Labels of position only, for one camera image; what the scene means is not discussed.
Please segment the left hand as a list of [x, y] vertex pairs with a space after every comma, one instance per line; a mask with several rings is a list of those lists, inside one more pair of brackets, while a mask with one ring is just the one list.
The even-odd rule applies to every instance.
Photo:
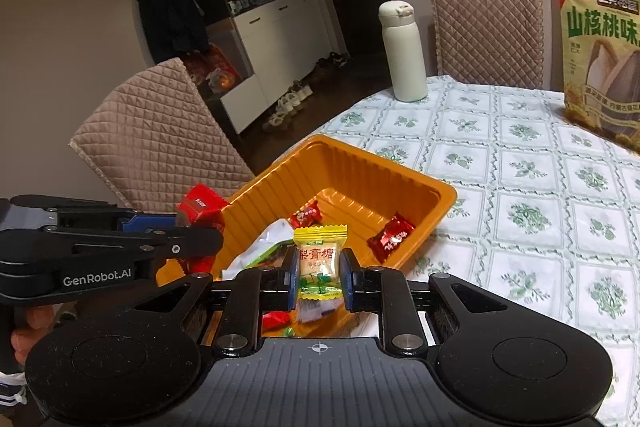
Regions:
[[25, 310], [26, 325], [15, 329], [11, 335], [11, 345], [15, 360], [23, 365], [32, 347], [49, 332], [54, 321], [54, 306], [45, 305]]

